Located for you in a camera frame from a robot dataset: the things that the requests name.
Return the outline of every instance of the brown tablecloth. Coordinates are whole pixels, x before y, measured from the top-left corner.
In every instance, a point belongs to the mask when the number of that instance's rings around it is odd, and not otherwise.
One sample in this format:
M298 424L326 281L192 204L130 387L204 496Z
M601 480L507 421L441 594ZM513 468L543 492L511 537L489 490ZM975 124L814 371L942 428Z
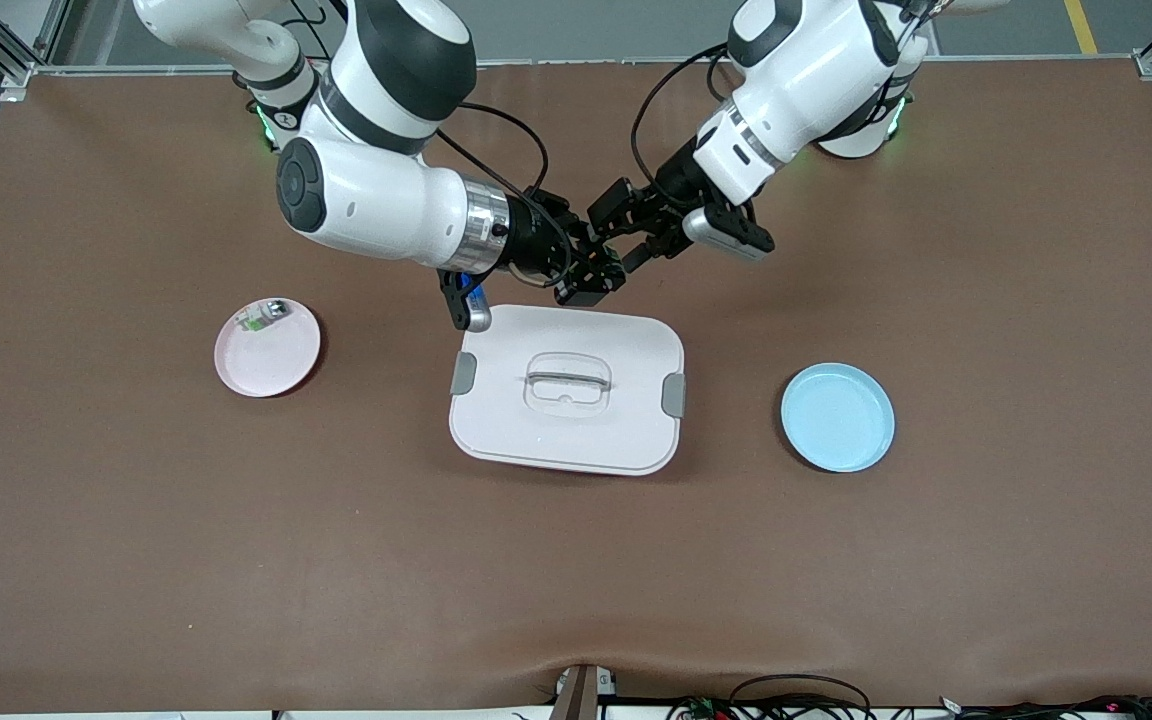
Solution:
M660 73L488 69L476 99L584 209L632 174ZM1152 694L1152 85L1018 61L915 90L880 156L774 179L764 264L692 249L604 302L670 324L689 378L675 460L614 479L457 450L434 273L289 232L228 78L32 81L0 111L0 712L536 702L577 661L622 692ZM712 108L698 73L664 92L650 162ZM461 115L526 182L526 138ZM252 401L211 347L270 295L329 347ZM890 393L866 473L786 449L778 397L817 361Z

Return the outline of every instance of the plate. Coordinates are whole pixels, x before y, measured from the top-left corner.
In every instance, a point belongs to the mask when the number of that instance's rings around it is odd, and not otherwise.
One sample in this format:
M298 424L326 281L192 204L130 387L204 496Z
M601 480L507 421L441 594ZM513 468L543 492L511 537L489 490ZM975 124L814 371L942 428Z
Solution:
M896 437L896 415L881 384L841 363L813 365L791 379L781 397L781 424L805 461L833 473L872 468Z
M288 316L259 331L244 331L234 321L251 306L281 300ZM215 336L215 373L225 387L248 397L280 395L301 384L314 369L323 347L319 320L305 305L285 297L266 297L240 306Z

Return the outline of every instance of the pink plate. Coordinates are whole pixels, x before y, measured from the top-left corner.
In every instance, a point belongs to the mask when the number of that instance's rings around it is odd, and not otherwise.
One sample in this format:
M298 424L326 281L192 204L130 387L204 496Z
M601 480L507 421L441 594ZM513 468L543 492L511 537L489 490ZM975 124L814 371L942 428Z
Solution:
M259 331L244 331L234 321L248 306L281 300L291 312ZM323 332L310 309L294 300L266 297L242 306L225 320L215 336L215 373L238 395L270 397L296 387L319 359Z

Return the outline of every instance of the yellow floor stripe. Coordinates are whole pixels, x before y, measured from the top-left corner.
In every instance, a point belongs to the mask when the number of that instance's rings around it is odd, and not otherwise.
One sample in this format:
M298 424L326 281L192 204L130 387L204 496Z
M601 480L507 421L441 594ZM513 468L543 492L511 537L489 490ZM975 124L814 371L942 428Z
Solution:
M1096 38L1092 37L1092 26L1087 24L1087 14L1083 12L1083 0L1064 0L1064 12L1069 13L1069 22L1074 25L1078 50L1084 55L1096 55Z

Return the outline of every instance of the white container lid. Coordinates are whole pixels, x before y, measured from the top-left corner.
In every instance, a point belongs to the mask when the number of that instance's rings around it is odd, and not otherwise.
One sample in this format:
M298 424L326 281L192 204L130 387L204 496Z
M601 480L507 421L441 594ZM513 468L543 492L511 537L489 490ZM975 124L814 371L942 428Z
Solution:
M682 341L629 314L499 305L452 381L456 445L480 460L646 475L679 447Z

